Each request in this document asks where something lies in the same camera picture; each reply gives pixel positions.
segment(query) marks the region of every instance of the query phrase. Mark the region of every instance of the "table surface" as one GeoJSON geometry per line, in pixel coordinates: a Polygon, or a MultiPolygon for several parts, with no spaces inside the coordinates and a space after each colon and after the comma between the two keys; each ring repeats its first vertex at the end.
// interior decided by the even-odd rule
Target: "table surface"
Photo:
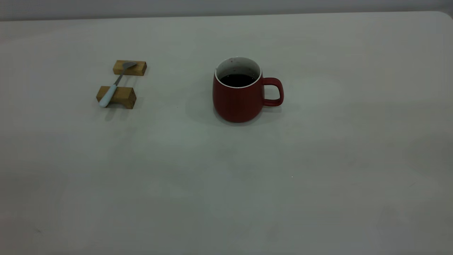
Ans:
{"type": "MultiPolygon", "coordinates": [[[[453,252],[453,21],[439,12],[0,22],[2,254],[453,252]],[[212,107],[256,60],[285,100],[212,107]],[[132,110],[100,108],[117,59],[132,110]]],[[[266,97],[278,96],[272,86],[266,97]]]]}

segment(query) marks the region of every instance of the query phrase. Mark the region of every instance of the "red mug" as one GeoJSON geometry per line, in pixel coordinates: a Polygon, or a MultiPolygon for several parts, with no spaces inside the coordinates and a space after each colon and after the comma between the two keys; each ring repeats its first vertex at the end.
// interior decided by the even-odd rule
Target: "red mug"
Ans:
{"type": "Polygon", "coordinates": [[[253,60],[242,57],[226,59],[214,73],[212,99],[217,113],[230,122],[246,122],[256,117],[263,106],[279,106],[283,102],[282,83],[276,78],[263,78],[261,67],[253,60]],[[255,81],[247,86],[233,87],[220,80],[231,74],[245,74],[255,81]],[[265,99],[264,85],[279,89],[279,99],[265,99]]]}

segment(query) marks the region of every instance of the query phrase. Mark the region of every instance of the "white spoon handle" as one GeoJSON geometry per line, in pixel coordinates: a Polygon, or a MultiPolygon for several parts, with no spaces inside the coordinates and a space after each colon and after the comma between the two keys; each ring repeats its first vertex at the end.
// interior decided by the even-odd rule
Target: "white spoon handle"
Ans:
{"type": "Polygon", "coordinates": [[[113,94],[115,93],[116,90],[116,84],[113,84],[107,93],[102,97],[102,99],[99,101],[99,106],[101,107],[106,107],[110,103],[110,99],[112,99],[113,94]]]}

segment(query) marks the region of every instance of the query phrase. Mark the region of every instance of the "dark liquid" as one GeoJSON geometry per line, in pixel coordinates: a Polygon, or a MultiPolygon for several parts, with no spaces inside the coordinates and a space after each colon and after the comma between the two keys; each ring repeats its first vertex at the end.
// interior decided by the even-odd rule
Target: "dark liquid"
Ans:
{"type": "Polygon", "coordinates": [[[229,74],[220,79],[223,84],[235,88],[248,86],[254,83],[255,80],[255,78],[245,74],[229,74]]]}

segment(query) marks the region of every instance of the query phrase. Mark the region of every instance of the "mug handle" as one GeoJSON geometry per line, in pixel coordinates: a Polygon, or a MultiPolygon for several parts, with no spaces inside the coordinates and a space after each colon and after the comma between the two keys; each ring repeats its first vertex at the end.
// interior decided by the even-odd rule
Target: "mug handle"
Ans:
{"type": "Polygon", "coordinates": [[[274,85],[279,89],[279,99],[264,99],[264,106],[279,106],[283,103],[283,86],[277,78],[264,78],[263,85],[274,85]]]}

